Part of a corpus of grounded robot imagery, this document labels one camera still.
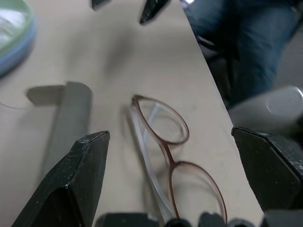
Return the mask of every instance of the person's leg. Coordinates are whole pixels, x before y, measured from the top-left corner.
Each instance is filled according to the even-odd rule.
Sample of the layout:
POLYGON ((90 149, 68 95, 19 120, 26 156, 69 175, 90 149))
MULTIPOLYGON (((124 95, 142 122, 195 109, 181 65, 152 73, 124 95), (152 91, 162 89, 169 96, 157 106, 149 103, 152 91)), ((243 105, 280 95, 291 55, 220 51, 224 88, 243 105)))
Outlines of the person's leg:
POLYGON ((195 0, 184 9, 195 36, 213 33, 229 19, 233 0, 195 0))
POLYGON ((241 71, 231 106, 272 87, 282 50, 296 23, 291 5, 283 0, 267 1, 244 13, 238 37, 241 71))

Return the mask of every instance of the eyeglasses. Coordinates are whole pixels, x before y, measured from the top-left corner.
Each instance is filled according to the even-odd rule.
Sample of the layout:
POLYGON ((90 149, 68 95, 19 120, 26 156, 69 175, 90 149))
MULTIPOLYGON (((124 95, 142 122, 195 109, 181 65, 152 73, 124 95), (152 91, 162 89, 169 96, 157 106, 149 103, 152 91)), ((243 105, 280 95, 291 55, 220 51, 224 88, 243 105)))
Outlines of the eyeglasses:
POLYGON ((187 202, 186 206, 198 203, 203 207, 204 203, 215 198, 216 204, 219 205, 218 210, 224 221, 227 222, 227 212, 222 194, 208 172, 191 162, 174 161, 171 151, 182 147, 189 139, 188 126, 180 114, 159 100, 134 95, 131 116, 148 177, 164 221, 167 222, 173 217, 188 219, 179 213, 180 210, 189 210, 190 212, 195 210, 197 214, 205 211, 205 207, 204 210, 197 210, 197 206, 192 209, 184 207, 185 201, 187 202), (160 186, 147 151, 148 135, 157 142, 165 158, 168 168, 168 197, 170 202, 160 186))

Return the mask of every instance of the blue jeans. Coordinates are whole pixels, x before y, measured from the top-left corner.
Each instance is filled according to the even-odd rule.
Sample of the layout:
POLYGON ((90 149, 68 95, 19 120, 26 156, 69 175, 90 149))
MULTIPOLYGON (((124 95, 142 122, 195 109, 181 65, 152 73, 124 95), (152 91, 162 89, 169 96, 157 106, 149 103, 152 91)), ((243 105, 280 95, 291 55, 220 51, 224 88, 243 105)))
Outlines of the blue jeans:
POLYGON ((296 24, 291 0, 195 0, 184 11, 196 36, 237 30, 241 71, 230 105, 272 87, 296 24))

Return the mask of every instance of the beige table surface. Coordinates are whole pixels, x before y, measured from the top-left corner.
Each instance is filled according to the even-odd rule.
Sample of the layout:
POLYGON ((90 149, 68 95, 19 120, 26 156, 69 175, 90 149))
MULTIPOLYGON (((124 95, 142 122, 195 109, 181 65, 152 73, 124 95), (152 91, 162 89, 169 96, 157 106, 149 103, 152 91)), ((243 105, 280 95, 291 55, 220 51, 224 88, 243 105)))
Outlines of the beige table surface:
MULTIPOLYGON (((143 0, 113 0, 98 12, 86 0, 28 2, 37 17, 36 45, 20 68, 0 80, 0 101, 28 107, 28 87, 68 80, 92 89, 91 132, 111 133, 96 217, 116 211, 156 212, 146 203, 148 184, 124 115, 132 94, 139 93, 170 104, 184 117, 191 136, 181 158, 213 176, 229 218, 259 223, 262 211, 246 180, 231 136, 232 123, 178 0, 148 26, 137 22, 143 0)), ((12 179, 14 183, 8 184, 5 203, 0 204, 4 211, 8 203, 11 207, 1 216, 1 226, 13 222, 33 193, 34 181, 25 178, 39 175, 42 157, 39 150, 23 154, 27 165, 20 167, 22 159, 14 159, 17 151, 1 150, 5 152, 11 154, 5 160, 11 175, 2 177, 0 184, 12 179), (21 202, 10 201, 16 195, 22 195, 21 202)))

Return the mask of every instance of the brown glasses frame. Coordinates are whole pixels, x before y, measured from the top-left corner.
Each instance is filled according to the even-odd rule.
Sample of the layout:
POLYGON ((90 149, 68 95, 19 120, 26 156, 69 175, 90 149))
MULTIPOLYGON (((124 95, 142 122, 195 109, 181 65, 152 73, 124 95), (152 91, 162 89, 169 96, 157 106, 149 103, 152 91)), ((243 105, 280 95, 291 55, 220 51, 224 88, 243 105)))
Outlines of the brown glasses frame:
POLYGON ((170 148, 176 148, 178 146, 181 146, 184 143, 186 143, 189 139, 189 129, 188 129, 188 126, 187 126, 185 120, 172 107, 165 104, 164 102, 161 102, 161 101, 153 99, 153 98, 148 98, 148 97, 144 97, 144 96, 141 96, 141 95, 134 95, 133 98, 132 98, 132 103, 133 103, 133 107, 136 109, 140 119, 142 120, 143 125, 148 130, 148 132, 152 135, 152 137, 156 140, 156 142, 158 143, 158 145, 161 148, 161 150, 163 152, 163 155, 165 157, 166 163, 167 163, 168 168, 169 168, 169 195, 170 195, 171 203, 172 203, 173 209, 175 211, 176 217, 179 218, 179 213, 178 213, 177 206, 176 206, 176 203, 175 203, 175 198, 174 198, 174 193, 173 193, 173 188, 172 188, 172 173, 178 166, 186 165, 186 166, 190 166, 192 168, 198 169, 199 171, 202 171, 211 180, 213 186, 215 186, 216 190, 218 191, 217 196, 221 200, 220 201, 220 207, 223 210, 223 214, 222 214, 223 219, 224 219, 225 222, 227 222, 227 212, 226 212, 226 206, 225 206, 223 196, 221 194, 221 191, 220 191, 217 183, 210 176, 210 174, 206 170, 204 170, 202 167, 200 167, 200 166, 198 166, 194 163, 190 163, 190 162, 186 162, 186 161, 177 161, 177 162, 175 162, 173 157, 172 157, 170 148), (180 142, 171 142, 171 141, 164 140, 163 138, 158 136, 157 133, 148 124, 147 120, 145 119, 145 117, 143 115, 143 112, 142 112, 142 110, 140 108, 140 105, 139 105, 139 102, 142 101, 142 100, 143 101, 153 101, 153 102, 159 103, 159 104, 165 106, 166 108, 170 109, 182 121, 182 123, 185 127, 185 130, 186 130, 186 133, 187 133, 186 137, 180 142))

